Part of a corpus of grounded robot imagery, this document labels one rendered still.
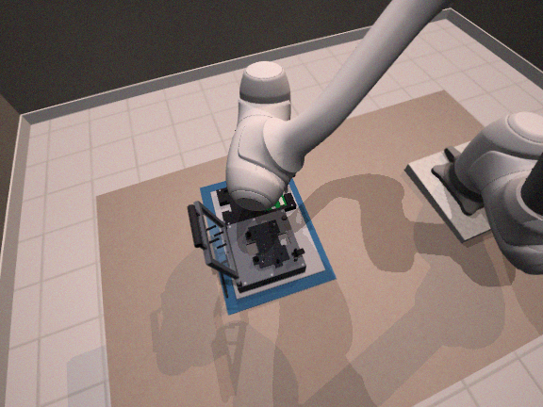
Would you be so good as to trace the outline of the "green circuit board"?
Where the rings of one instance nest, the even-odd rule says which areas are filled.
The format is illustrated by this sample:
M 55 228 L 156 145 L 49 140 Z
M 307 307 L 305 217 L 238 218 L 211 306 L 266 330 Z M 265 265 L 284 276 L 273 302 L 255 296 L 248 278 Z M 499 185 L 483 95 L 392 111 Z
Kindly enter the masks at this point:
M 269 211 L 269 210 L 272 210 L 274 208 L 278 208 L 278 207 L 285 206 L 285 205 L 287 205 L 287 203 L 285 201 L 284 196 L 282 195 L 281 198 L 278 200 L 278 202 L 273 207 L 268 208 L 266 210 Z M 266 210 L 264 210 L 264 211 L 266 211 Z

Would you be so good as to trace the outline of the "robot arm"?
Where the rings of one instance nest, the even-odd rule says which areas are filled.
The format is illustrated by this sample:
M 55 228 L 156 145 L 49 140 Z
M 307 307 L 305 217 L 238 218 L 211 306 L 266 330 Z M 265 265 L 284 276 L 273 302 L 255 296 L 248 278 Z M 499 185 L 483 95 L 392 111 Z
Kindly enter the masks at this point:
M 283 67 L 270 61 L 249 65 L 240 82 L 238 124 L 226 163 L 234 202 L 252 211 L 273 207 L 304 157 L 348 118 L 420 31 L 454 1 L 392 0 L 321 95 L 292 120 Z M 431 169 L 463 214 L 485 208 L 502 254 L 531 275 L 543 274 L 542 152 L 543 117 L 519 112 L 490 123 L 462 153 L 448 146 L 449 163 Z

